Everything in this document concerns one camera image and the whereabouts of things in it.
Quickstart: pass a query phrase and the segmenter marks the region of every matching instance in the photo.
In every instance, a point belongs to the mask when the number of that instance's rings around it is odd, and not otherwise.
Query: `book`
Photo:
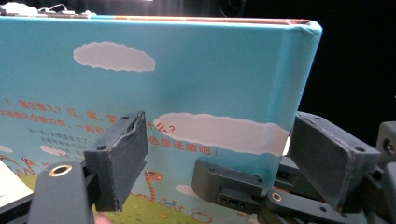
[[[1,17],[0,158],[31,188],[143,110],[147,165],[114,223],[257,223],[191,189],[196,160],[276,170],[321,27],[307,20]]]

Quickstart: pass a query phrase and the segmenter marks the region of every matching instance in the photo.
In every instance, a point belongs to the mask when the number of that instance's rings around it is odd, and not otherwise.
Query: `cloud illustration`
[[[189,185],[177,185],[175,187],[175,189],[177,191],[179,191],[180,193],[184,193],[193,197],[198,198],[198,196],[194,193],[194,191],[192,190],[192,187]]]
[[[64,157],[66,155],[66,153],[58,148],[55,147],[49,147],[49,146],[41,146],[41,150],[55,155],[55,156],[60,156],[60,157]]]
[[[8,148],[8,147],[5,147],[5,146],[0,146],[0,151],[5,151],[5,152],[8,152],[8,153],[12,153],[12,149]]]
[[[274,123],[209,114],[169,113],[155,119],[154,125],[157,128],[172,127],[172,132],[162,133],[175,140],[255,155],[271,153],[281,156],[289,136],[289,132]]]
[[[114,71],[149,72],[155,60],[146,52],[113,42],[91,42],[74,50],[74,59],[82,65]]]

